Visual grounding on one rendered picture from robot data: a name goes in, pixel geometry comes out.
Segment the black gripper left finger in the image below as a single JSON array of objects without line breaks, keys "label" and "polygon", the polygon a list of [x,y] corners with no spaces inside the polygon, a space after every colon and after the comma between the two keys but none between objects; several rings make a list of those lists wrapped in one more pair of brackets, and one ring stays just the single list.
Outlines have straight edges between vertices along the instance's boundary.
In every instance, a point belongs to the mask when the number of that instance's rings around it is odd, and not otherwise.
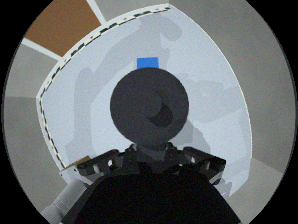
[{"label": "black gripper left finger", "polygon": [[[112,161],[112,165],[109,166],[108,162],[110,160]],[[122,175],[140,174],[137,161],[139,162],[138,147],[137,144],[132,143],[129,148],[125,149],[125,152],[119,152],[118,149],[112,149],[78,164],[77,168],[85,187],[88,188],[88,186],[93,184],[97,178],[120,168],[122,168]]]}]

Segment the blue kettle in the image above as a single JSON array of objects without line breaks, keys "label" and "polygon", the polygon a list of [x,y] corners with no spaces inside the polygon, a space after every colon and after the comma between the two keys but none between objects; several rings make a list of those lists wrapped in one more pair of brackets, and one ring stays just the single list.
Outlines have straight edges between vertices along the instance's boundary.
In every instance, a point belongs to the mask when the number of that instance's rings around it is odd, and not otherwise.
[{"label": "blue kettle", "polygon": [[159,68],[158,57],[137,58],[137,69],[112,92],[110,114],[120,134],[137,144],[139,162],[164,161],[165,143],[187,121],[189,99],[179,79]]}]

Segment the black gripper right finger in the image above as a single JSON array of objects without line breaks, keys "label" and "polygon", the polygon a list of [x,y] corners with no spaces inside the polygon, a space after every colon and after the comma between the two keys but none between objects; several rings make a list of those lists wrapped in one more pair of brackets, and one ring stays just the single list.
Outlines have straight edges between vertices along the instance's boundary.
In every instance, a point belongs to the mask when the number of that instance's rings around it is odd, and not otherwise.
[{"label": "black gripper right finger", "polygon": [[[219,184],[226,165],[225,159],[189,146],[184,147],[183,150],[177,150],[171,142],[165,143],[165,152],[161,174],[179,175],[179,164],[182,164],[183,167],[206,175],[212,185]],[[191,162],[192,157],[195,160],[194,163]]]}]

